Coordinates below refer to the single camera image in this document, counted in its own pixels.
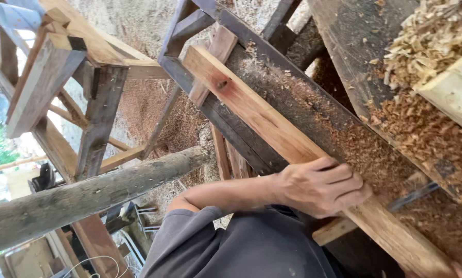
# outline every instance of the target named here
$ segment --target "log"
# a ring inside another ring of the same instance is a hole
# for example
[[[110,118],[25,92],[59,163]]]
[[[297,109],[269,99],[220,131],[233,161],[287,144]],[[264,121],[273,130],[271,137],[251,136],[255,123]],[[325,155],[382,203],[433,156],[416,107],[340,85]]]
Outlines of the log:
[[[126,203],[210,161],[207,152],[196,146],[0,204],[0,250]]]
[[[289,163],[328,156],[203,47],[189,47],[183,65]],[[456,277],[447,256],[375,196],[343,212],[403,268],[423,277]]]
[[[3,164],[3,165],[0,165],[0,171],[4,170],[4,169],[7,169],[7,168],[11,168],[11,167],[16,167],[16,166],[21,165],[21,164],[25,164],[25,163],[29,163],[29,162],[37,162],[37,161],[41,161],[41,160],[47,160],[47,155],[34,156],[34,157],[25,158],[25,159],[21,159],[21,160],[11,162],[11,163],[6,163],[6,164]]]

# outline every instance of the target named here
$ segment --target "wooden leg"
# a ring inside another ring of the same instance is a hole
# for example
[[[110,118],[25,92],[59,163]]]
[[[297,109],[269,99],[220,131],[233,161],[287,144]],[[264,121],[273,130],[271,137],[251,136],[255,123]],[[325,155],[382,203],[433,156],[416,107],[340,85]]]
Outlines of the wooden leg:
[[[0,26],[0,62],[1,71],[8,78],[9,82],[15,86],[18,82],[18,57],[16,55],[16,45],[8,37]]]
[[[128,69],[101,67],[90,91],[91,100],[87,106],[86,118],[89,125],[83,130],[76,176],[78,180],[97,176],[99,173],[109,135],[118,110]]]

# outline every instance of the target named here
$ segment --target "wooden post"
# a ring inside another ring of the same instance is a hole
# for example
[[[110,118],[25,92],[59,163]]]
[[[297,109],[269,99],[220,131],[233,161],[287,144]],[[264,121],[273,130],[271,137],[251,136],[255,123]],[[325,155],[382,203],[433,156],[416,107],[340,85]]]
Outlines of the wooden post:
[[[21,160],[11,162],[11,163],[6,163],[6,164],[3,164],[3,165],[0,165],[0,171],[4,170],[4,169],[7,169],[7,168],[11,168],[11,167],[16,167],[16,166],[21,165],[21,164],[25,164],[25,163],[29,163],[29,162],[37,162],[37,161],[41,161],[41,160],[47,160],[47,155],[33,156],[33,157],[30,157],[30,158],[25,158],[25,159],[21,159]]]
[[[201,147],[0,204],[0,250],[132,200],[210,162]]]
[[[78,151],[76,170],[78,180],[99,174],[127,72],[127,68],[96,68],[96,77],[93,80],[98,80],[98,82],[92,84],[91,88],[86,88],[87,85],[84,82],[84,91],[90,92],[90,100],[85,113],[89,125],[83,130]]]
[[[328,156],[203,47],[190,46],[183,65],[289,163]],[[423,277],[456,276],[442,251],[401,223],[375,196],[343,212],[403,268]]]

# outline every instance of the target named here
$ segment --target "wooden frame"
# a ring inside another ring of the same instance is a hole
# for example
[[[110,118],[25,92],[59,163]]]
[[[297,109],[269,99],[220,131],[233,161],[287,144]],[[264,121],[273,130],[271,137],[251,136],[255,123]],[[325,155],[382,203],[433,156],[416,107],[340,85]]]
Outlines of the wooden frame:
[[[49,93],[54,95],[58,94],[58,97],[67,108],[67,111],[59,109],[58,107],[49,107],[49,104],[46,106],[50,110],[55,111],[55,113],[58,113],[61,117],[64,117],[82,128],[83,134],[79,154],[77,155],[74,152],[69,143],[47,117],[42,117],[34,124],[31,130],[33,135],[68,184],[96,176],[101,170],[103,172],[108,171],[121,165],[123,162],[140,157],[140,154],[142,154],[145,149],[144,146],[139,148],[140,151],[137,155],[127,158],[126,153],[133,153],[138,149],[132,149],[123,142],[109,136],[116,116],[119,99],[123,92],[124,82],[126,79],[165,79],[168,78],[168,75],[156,61],[139,53],[112,36],[99,34],[95,28],[90,26],[67,2],[63,0],[40,0],[39,2],[42,8],[48,12],[46,12],[43,18],[42,27],[39,29],[39,34],[37,36],[38,39],[36,40],[34,48],[31,50],[26,46],[24,40],[18,36],[16,31],[3,26],[4,21],[0,18],[1,28],[11,39],[7,41],[0,40],[2,41],[1,43],[6,43],[8,44],[6,47],[13,48],[13,46],[9,45],[9,41],[12,41],[18,45],[25,54],[30,54],[27,59],[27,66],[24,70],[24,74],[17,84],[19,93],[14,93],[15,88],[12,83],[14,83],[15,80],[12,79],[12,69],[6,70],[6,75],[0,70],[0,87],[3,89],[6,97],[12,99],[10,115],[13,113],[15,105],[21,99],[21,90],[28,80],[30,71],[37,62],[37,54],[42,46],[42,38],[51,36],[50,33],[68,36],[68,38],[79,37],[85,42],[87,48],[87,61],[76,69],[73,77],[84,88],[84,95],[88,100],[86,114],[84,115],[82,113],[71,96],[62,89],[59,91],[54,89]],[[104,37],[108,38],[109,42],[104,41]],[[123,54],[120,54],[111,47],[113,44],[116,44],[116,48],[126,53],[127,56],[123,56]],[[76,68],[76,65],[72,65],[71,63],[67,64],[70,67]],[[14,117],[19,119],[21,115],[14,114]],[[108,143],[111,143],[123,152],[103,163],[102,158]],[[89,255],[92,255],[94,250],[89,248],[88,244],[86,245],[87,242],[91,242],[95,237],[99,237],[100,235],[103,235],[104,238],[109,237],[104,225],[96,225],[96,232],[91,232],[92,229],[89,225],[98,223],[97,220],[98,215],[93,215],[90,219],[85,219],[73,225],[76,230],[83,231],[80,232],[78,236]],[[113,250],[112,254],[114,257],[116,257],[115,254],[118,253],[112,241],[108,242],[108,244],[104,246],[104,249]],[[117,261],[118,264],[123,267],[124,263],[122,258],[117,258]],[[98,261],[98,264],[95,264],[96,271],[105,273],[105,271],[110,268],[108,264],[112,263],[106,262],[108,261]]]

